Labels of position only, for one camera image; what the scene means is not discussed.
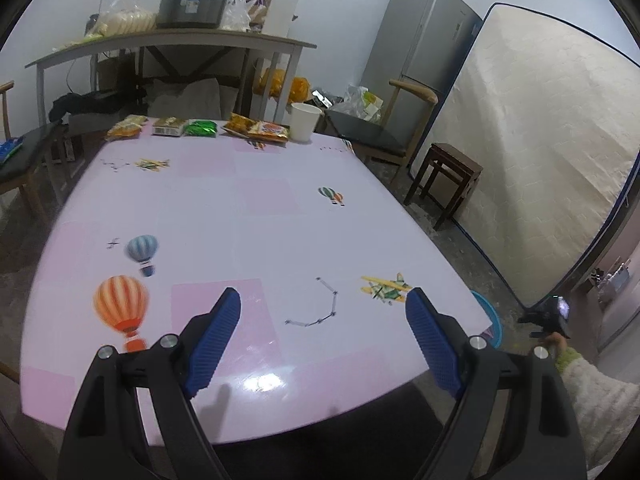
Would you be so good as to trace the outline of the right forearm beige sleeve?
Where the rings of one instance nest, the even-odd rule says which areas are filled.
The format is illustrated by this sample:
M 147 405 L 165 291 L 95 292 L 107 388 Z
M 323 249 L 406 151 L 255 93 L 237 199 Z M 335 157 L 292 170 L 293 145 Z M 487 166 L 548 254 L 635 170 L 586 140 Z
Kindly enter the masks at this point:
M 556 354 L 577 419 L 587 462 L 587 478 L 595 479 L 620 450 L 639 418 L 639 386 L 600 372 L 575 349 Z

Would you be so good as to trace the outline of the right hand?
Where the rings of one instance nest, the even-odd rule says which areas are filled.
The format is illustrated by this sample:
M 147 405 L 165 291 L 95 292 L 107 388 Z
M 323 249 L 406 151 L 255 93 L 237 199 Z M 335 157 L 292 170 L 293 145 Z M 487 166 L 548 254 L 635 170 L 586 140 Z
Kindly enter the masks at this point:
M 566 338 L 553 332 L 541 339 L 541 344 L 548 350 L 552 359 L 556 360 L 568 347 Z

